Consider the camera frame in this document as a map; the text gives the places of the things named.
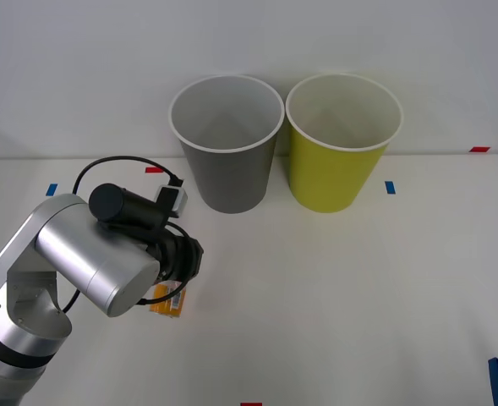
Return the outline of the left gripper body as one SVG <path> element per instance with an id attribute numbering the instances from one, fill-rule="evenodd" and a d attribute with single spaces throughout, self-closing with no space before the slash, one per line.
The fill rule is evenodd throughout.
<path id="1" fill-rule="evenodd" d="M 196 277 L 204 251 L 198 240 L 163 230 L 155 243 L 148 244 L 146 252 L 160 263 L 155 283 L 184 282 Z"/>

